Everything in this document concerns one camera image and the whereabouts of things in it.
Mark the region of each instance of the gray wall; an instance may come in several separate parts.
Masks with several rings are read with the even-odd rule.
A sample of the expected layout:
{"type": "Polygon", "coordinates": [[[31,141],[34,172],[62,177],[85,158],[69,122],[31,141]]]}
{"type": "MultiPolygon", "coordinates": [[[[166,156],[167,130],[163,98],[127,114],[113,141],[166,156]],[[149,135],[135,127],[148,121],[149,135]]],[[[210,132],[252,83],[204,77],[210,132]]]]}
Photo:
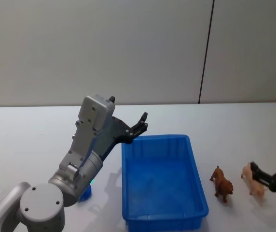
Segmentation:
{"type": "Polygon", "coordinates": [[[276,0],[215,0],[201,102],[276,101],[276,0]]]}
{"type": "MultiPolygon", "coordinates": [[[[0,0],[0,106],[198,103],[212,0],[0,0]]],[[[200,96],[276,101],[276,0],[215,0],[200,96]]]]}
{"type": "Polygon", "coordinates": [[[212,0],[0,0],[0,106],[197,103],[212,0]]]}

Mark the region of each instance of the blue plastic bin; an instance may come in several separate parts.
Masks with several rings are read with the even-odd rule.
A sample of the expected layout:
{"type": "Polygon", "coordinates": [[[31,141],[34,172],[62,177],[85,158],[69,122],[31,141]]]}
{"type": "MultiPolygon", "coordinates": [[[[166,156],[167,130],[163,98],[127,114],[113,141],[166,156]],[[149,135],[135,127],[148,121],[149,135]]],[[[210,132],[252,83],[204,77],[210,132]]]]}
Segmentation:
{"type": "Polygon", "coordinates": [[[130,232],[200,228],[209,208],[188,136],[122,144],[122,206],[130,232]]]}

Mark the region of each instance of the white table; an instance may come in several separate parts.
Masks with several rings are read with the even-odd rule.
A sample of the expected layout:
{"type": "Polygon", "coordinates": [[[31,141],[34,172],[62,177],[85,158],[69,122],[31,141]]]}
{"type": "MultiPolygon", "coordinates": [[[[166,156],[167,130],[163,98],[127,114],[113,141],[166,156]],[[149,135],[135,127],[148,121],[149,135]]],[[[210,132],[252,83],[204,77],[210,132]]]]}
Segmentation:
{"type": "MultiPolygon", "coordinates": [[[[19,182],[45,183],[71,144],[79,107],[0,108],[0,194],[19,182]]],[[[276,232],[276,193],[260,206],[240,178],[254,160],[276,172],[276,103],[117,106],[114,115],[133,125],[149,113],[151,134],[187,134],[209,206],[200,231],[276,232]],[[224,205],[209,178],[219,165],[234,185],[224,205]]],[[[66,208],[64,232],[125,232],[122,219],[121,146],[95,178],[93,196],[66,208]]],[[[17,232],[25,232],[19,225],[17,232]]]]}

